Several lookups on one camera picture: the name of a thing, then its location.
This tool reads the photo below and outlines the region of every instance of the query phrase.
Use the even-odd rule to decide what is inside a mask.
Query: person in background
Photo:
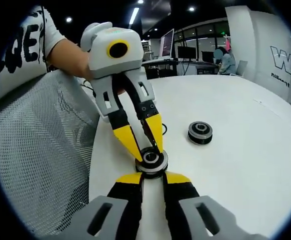
[[[236,61],[233,56],[231,56],[227,50],[220,46],[217,49],[220,49],[223,52],[223,57],[221,58],[221,67],[218,71],[218,75],[230,75],[236,74]]]
[[[66,39],[49,12],[35,6],[6,47],[0,64],[0,99],[27,81],[49,72],[53,65],[66,73],[92,80],[89,53]]]

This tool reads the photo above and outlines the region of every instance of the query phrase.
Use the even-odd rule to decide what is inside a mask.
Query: chair
[[[76,78],[60,70],[0,100],[0,183],[35,237],[63,231],[89,203],[98,120]]]
[[[248,61],[242,61],[240,60],[239,61],[239,64],[237,66],[237,69],[236,69],[236,72],[235,74],[230,74],[230,76],[239,76],[239,77],[242,77],[245,73],[245,70],[247,68],[247,65],[248,65]]]

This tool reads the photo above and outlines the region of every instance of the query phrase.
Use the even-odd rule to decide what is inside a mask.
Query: ceiling
[[[116,27],[128,28],[135,7],[140,7],[140,11],[132,29],[142,39],[160,38],[172,28],[178,30],[226,17],[225,7],[231,5],[247,5],[252,10],[271,11],[263,0],[144,0],[144,4],[138,4],[137,1],[76,0],[74,4],[73,1],[60,3],[43,0],[42,4],[50,12],[60,32],[74,43],[80,43],[82,32],[91,23],[112,22]],[[188,11],[190,6],[195,8],[194,12]],[[71,23],[66,22],[67,17],[72,18]]]

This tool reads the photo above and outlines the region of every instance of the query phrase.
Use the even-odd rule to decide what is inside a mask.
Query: computer monitor
[[[214,63],[214,52],[213,51],[201,51],[202,60],[207,63]]]
[[[177,57],[179,59],[196,59],[197,58],[197,50],[195,47],[178,46],[177,47]]]
[[[171,58],[173,41],[174,41],[174,29],[170,30],[163,37],[161,37],[159,57]]]

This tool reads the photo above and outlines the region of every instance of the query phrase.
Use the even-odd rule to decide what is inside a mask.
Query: white table
[[[163,136],[168,170],[189,177],[235,214],[249,233],[271,237],[291,215],[291,106],[236,76],[191,75],[151,80],[156,106],[167,125]],[[140,148],[150,146],[126,93],[120,100]],[[188,126],[213,128],[208,145],[194,145]],[[106,196],[117,178],[135,171],[134,158],[100,120],[91,156],[89,200]],[[162,180],[145,180],[138,240],[171,239]]]

